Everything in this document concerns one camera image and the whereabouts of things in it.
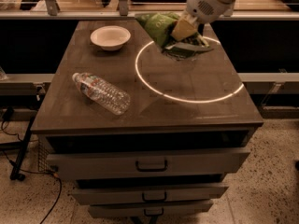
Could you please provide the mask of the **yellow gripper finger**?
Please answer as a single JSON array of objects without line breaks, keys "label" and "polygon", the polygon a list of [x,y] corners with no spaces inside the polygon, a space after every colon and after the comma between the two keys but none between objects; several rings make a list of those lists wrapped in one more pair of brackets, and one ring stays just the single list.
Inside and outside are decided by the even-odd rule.
[{"label": "yellow gripper finger", "polygon": [[198,42],[200,42],[203,46],[205,46],[205,47],[209,47],[209,44],[208,44],[208,42],[199,34],[198,36],[197,36],[197,40],[198,40]]},{"label": "yellow gripper finger", "polygon": [[179,19],[174,29],[171,32],[171,36],[176,41],[181,41],[189,36],[194,35],[197,32],[198,23],[196,20],[190,20],[186,18]]}]

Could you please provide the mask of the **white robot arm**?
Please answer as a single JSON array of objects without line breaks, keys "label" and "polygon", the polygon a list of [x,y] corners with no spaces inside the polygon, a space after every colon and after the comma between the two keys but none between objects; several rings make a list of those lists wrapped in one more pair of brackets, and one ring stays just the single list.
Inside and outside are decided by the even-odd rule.
[{"label": "white robot arm", "polygon": [[[280,0],[293,10],[297,10],[298,0]],[[177,42],[194,35],[201,24],[211,23],[231,8],[235,0],[187,0],[172,33]]]}]

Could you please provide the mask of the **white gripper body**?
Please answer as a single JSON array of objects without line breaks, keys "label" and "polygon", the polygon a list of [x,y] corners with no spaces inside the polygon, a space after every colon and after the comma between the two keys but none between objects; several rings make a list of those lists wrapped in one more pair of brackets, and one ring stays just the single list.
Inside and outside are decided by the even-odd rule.
[{"label": "white gripper body", "polygon": [[187,0],[185,11],[200,23],[211,23],[230,8],[233,0]]}]

